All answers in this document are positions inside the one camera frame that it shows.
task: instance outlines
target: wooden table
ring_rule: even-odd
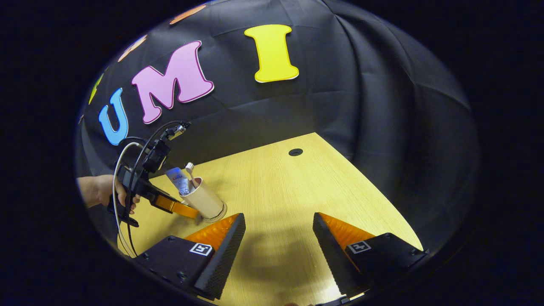
[[[304,152],[290,156],[294,148]],[[423,249],[395,207],[316,133],[198,164],[193,173],[227,204],[225,217],[245,214],[246,232],[218,305],[303,306],[341,297],[312,231],[315,212],[373,235],[391,232]],[[151,182],[180,199],[165,175]],[[165,213],[145,199],[132,217],[140,223],[132,230],[138,254],[168,235],[183,238],[209,225]]]

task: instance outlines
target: pink letter m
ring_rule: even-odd
[[[196,55],[200,45],[202,45],[200,40],[193,41],[174,51],[164,75],[147,66],[134,76],[132,84],[138,88],[145,124],[157,120],[162,113],[161,108],[153,104],[151,95],[164,107],[172,109],[176,81],[180,86],[180,95],[177,99],[181,103],[198,99],[213,90],[213,82],[206,80],[200,69],[199,58]]]

